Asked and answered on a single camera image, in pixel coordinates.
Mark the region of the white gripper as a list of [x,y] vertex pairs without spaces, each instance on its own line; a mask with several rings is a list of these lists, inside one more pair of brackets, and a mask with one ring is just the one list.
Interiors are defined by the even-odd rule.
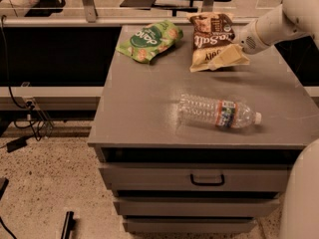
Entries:
[[234,42],[236,44],[226,46],[208,63],[208,67],[212,71],[224,67],[247,65],[248,58],[244,53],[253,55],[269,48],[257,34],[256,20],[251,21],[245,26],[239,27],[235,31]]

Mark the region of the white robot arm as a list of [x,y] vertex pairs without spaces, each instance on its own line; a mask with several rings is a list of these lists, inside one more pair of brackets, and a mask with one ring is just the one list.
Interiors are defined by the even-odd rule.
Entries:
[[[319,0],[282,0],[239,31],[235,41],[209,62],[211,69],[239,63],[280,41],[309,36],[319,48]],[[280,239],[319,239],[319,139],[298,156],[284,197]]]

